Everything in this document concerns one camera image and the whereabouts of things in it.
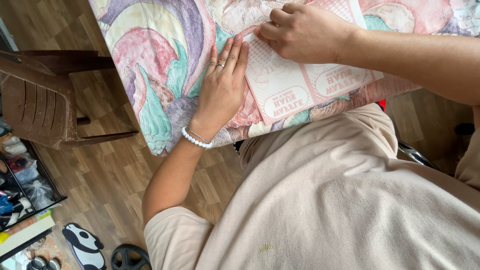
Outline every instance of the paper sheet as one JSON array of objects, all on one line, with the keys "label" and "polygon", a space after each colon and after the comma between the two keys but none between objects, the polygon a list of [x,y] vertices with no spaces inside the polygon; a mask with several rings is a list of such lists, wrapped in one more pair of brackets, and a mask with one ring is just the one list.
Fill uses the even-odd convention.
[{"label": "paper sheet", "polygon": [[[311,5],[366,28],[357,0],[316,0]],[[382,72],[338,64],[298,64],[281,58],[255,34],[246,78],[266,125],[384,77]]]}]

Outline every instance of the t-shirt sleeve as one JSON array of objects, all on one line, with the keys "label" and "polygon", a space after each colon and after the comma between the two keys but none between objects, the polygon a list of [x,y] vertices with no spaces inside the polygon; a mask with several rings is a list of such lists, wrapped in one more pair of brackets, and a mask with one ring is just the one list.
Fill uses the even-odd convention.
[{"label": "t-shirt sleeve", "polygon": [[183,207],[156,214],[144,230],[152,269],[194,269],[212,228],[210,222]]},{"label": "t-shirt sleeve", "polygon": [[480,191],[480,128],[473,134],[465,155],[458,163],[455,178]]}]

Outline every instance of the white beaded bracelet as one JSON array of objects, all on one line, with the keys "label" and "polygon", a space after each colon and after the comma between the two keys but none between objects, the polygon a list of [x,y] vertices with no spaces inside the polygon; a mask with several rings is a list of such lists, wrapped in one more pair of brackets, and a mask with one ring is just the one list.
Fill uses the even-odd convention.
[{"label": "white beaded bracelet", "polygon": [[206,148],[206,149],[209,149],[209,148],[212,148],[212,143],[209,143],[209,144],[205,144],[205,143],[202,143],[202,142],[199,142],[198,140],[195,140],[195,138],[193,138],[192,136],[188,135],[187,131],[185,130],[187,127],[184,126],[183,128],[181,128],[181,133],[183,134],[183,136],[185,138],[187,138],[187,140],[193,142],[194,144],[200,146],[200,147],[203,147],[203,148]]}]

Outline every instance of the wooden floor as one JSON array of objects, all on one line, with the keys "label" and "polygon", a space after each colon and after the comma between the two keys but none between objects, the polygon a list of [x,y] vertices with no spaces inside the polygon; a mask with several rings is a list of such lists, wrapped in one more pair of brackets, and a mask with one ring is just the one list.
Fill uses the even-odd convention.
[{"label": "wooden floor", "polygon": [[[20,50],[95,49],[109,56],[88,0],[2,0],[0,17]],[[78,116],[92,120],[79,127],[80,135],[139,130],[116,70],[71,77],[81,112]],[[426,90],[390,98],[387,104],[398,137],[452,173],[466,147],[453,127],[472,122],[470,108]],[[69,197],[53,214],[59,239],[63,239],[61,226],[76,222],[100,238],[107,262],[122,243],[145,248],[141,201],[162,158],[150,154],[141,135],[71,150],[37,149],[60,192]],[[215,224],[241,175],[232,146],[206,151],[184,206]]]}]

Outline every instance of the brown plastic chair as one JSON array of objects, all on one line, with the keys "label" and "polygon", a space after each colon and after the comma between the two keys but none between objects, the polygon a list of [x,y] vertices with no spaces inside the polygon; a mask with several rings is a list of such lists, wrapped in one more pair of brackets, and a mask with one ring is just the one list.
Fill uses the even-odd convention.
[{"label": "brown plastic chair", "polygon": [[90,119],[76,118],[75,90],[68,74],[106,68],[115,68],[113,60],[99,57],[97,51],[0,51],[5,122],[12,126],[15,136],[55,149],[136,135],[137,131],[83,138],[77,135],[77,126],[89,124]]}]

